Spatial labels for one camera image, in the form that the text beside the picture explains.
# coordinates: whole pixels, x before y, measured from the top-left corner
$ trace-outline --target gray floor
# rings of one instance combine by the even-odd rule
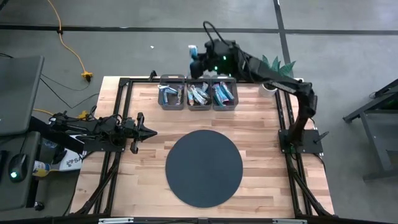
[[[201,27],[203,20],[209,20],[220,28],[277,28],[272,0],[54,0],[54,4],[63,24],[74,26]],[[280,5],[286,29],[398,29],[398,2],[394,0],[280,0]],[[57,20],[45,0],[11,0],[0,12],[0,23],[56,25]],[[223,36],[236,39],[243,50],[255,56],[282,58],[278,34]],[[187,73],[187,45],[202,47],[208,40],[204,33],[165,32],[66,32],[64,39],[95,74],[90,87],[82,92],[49,81],[70,105],[99,92],[103,76],[148,75],[151,70]],[[363,182],[364,174],[378,170],[374,151],[361,122],[346,124],[341,118],[369,101],[370,92],[397,78],[398,36],[288,35],[287,42],[290,58],[297,61],[295,76],[313,82],[319,97],[317,126],[330,131],[323,147],[335,213],[397,223],[398,180]],[[45,75],[74,88],[85,86],[78,60],[60,45],[55,32],[0,30],[0,52],[15,57],[43,55]],[[68,110],[76,116],[96,100],[93,97],[70,110],[40,84],[35,108]],[[35,115],[48,119],[45,114]],[[76,174],[50,178],[40,194],[48,210],[7,215],[61,215],[72,196]]]

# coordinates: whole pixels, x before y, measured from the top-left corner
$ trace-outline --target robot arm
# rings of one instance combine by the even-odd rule
[[[193,58],[190,66],[192,77],[202,76],[205,70],[216,71],[217,74],[227,74],[237,80],[268,84],[295,95],[298,99],[298,116],[289,127],[287,141],[294,146],[302,145],[305,124],[317,109],[317,96],[312,84],[281,76],[262,60],[243,52],[234,40],[224,40],[221,36],[220,39],[211,39],[205,44],[206,53]]]
[[[50,118],[52,131],[64,133],[72,131],[82,134],[76,137],[83,141],[85,151],[121,152],[126,147],[127,139],[133,139],[130,150],[137,154],[137,142],[155,136],[156,131],[144,126],[144,115],[138,113],[137,124],[131,118],[119,120],[114,114],[104,118],[94,118],[93,109],[84,119],[71,118],[64,113],[57,113]]]

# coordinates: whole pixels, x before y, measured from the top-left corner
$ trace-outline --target gray bin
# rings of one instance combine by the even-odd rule
[[[207,83],[209,86],[206,90],[206,93],[209,94],[210,98],[207,102],[206,105],[201,105],[197,102],[194,102],[194,105],[191,106],[189,105],[188,102],[188,93],[186,96],[186,104],[188,105],[188,109],[191,111],[208,111],[211,108],[211,102],[213,101],[213,97],[212,97],[212,90],[211,90],[211,78],[209,76],[202,76],[200,78],[197,79],[192,79],[192,78],[188,78],[187,79],[187,89],[189,88],[190,85],[194,85],[195,87],[201,88],[203,86],[203,82]]]
[[[220,82],[225,82],[226,86],[228,89],[231,91],[232,95],[234,96],[234,100],[227,102],[226,106],[220,106],[218,105],[217,101],[214,99],[215,97],[215,92],[213,89],[214,84],[220,84]],[[226,77],[226,76],[221,76],[221,75],[215,75],[211,78],[211,95],[213,96],[213,110],[215,111],[233,111],[235,110],[235,107],[239,103],[239,97],[238,97],[238,89],[236,86],[236,79],[231,78],[231,77]]]
[[[169,94],[167,100],[169,101],[168,105],[163,105],[163,92],[159,90],[159,96],[157,99],[158,104],[162,107],[163,110],[182,110],[184,109],[185,104],[185,76],[184,75],[162,75],[160,77],[160,85],[168,85],[171,88],[178,90],[178,86],[182,85],[182,98],[181,104],[176,105],[177,95]]]

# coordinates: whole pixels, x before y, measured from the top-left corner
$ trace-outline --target wooden table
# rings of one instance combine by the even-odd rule
[[[104,77],[96,117],[112,114],[119,78]],[[294,217],[285,157],[280,153],[277,137],[279,119],[275,97],[263,98],[257,91],[257,85],[239,84],[239,105],[235,111],[189,111],[187,107],[182,111],[164,111],[157,103],[156,83],[134,84],[129,116],[136,118],[138,112],[143,112],[145,126],[156,130],[158,135],[140,143],[138,154],[123,153],[112,216]],[[126,88],[119,113],[122,113],[125,95]],[[293,111],[297,113],[297,100],[294,96],[291,99]],[[198,129],[226,135],[235,143],[243,159],[239,189],[227,202],[213,208],[184,204],[170,190],[165,176],[166,157],[173,145],[184,134]],[[96,152],[84,160],[71,212],[81,208],[97,187],[103,156],[103,152]],[[303,154],[302,157],[308,187],[325,209],[333,213],[328,183],[319,158],[311,154]],[[297,188],[300,208],[304,212],[302,191]]]

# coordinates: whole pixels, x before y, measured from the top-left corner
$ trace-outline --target round mat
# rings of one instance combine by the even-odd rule
[[[173,193],[183,202],[210,208],[227,201],[243,175],[241,155],[226,136],[209,130],[184,135],[166,160],[166,176]]]

